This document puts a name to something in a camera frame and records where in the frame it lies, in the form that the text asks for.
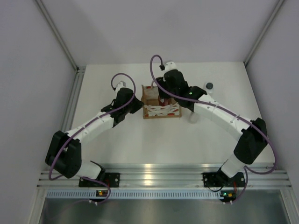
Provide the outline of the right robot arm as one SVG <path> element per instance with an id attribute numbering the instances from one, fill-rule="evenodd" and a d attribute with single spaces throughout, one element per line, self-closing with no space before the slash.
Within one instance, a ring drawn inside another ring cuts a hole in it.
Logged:
<path id="1" fill-rule="evenodd" d="M 163 98 L 174 97 L 181 107 L 206 117 L 237 141 L 233 154 L 217 171 L 215 179 L 220 184 L 229 185 L 233 182 L 238 171 L 251 165 L 266 148 L 267 128 L 261 118 L 239 118 L 237 114 L 218 104 L 206 90 L 198 86 L 189 86 L 182 72 L 177 69 L 156 78 L 156 82 L 159 94 Z"/>

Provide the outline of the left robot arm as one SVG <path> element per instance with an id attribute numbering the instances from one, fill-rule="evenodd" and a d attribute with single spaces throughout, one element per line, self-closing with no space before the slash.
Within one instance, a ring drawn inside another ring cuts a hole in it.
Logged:
<path id="1" fill-rule="evenodd" d="M 103 185 L 106 180 L 105 169 L 93 161 L 84 161 L 82 146 L 114 128 L 127 114 L 134 114 L 142 107 L 143 102 L 136 98 L 133 90 L 122 87 L 117 91 L 116 99 L 91 120 L 67 132 L 55 132 L 45 158 L 45 163 L 50 166 L 49 179 L 78 176 L 88 178 L 94 186 Z"/>

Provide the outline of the burlap watermelon canvas bag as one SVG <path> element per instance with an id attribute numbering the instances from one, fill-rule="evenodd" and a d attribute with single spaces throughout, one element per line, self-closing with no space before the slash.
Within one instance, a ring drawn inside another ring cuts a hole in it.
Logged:
<path id="1" fill-rule="evenodd" d="M 181 118 L 181 106 L 172 98 L 172 104 L 167 106 L 159 105 L 159 88 L 151 85 L 142 85 L 142 98 L 144 103 L 143 118 L 144 119 L 162 119 L 162 118 Z"/>

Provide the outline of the white bottle grey cap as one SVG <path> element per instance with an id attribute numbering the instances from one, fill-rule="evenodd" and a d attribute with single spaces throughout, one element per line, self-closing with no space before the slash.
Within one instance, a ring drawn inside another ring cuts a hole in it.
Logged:
<path id="1" fill-rule="evenodd" d="M 214 93 L 214 85 L 211 82 L 206 82 L 204 83 L 204 90 L 207 92 L 209 95 L 213 95 Z"/>

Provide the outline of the red bottle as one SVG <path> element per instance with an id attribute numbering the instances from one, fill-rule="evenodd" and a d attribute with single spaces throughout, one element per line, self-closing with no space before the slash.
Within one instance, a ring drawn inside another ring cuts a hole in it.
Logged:
<path id="1" fill-rule="evenodd" d="M 160 106 L 167 106 L 172 104 L 172 98 L 159 98 Z"/>

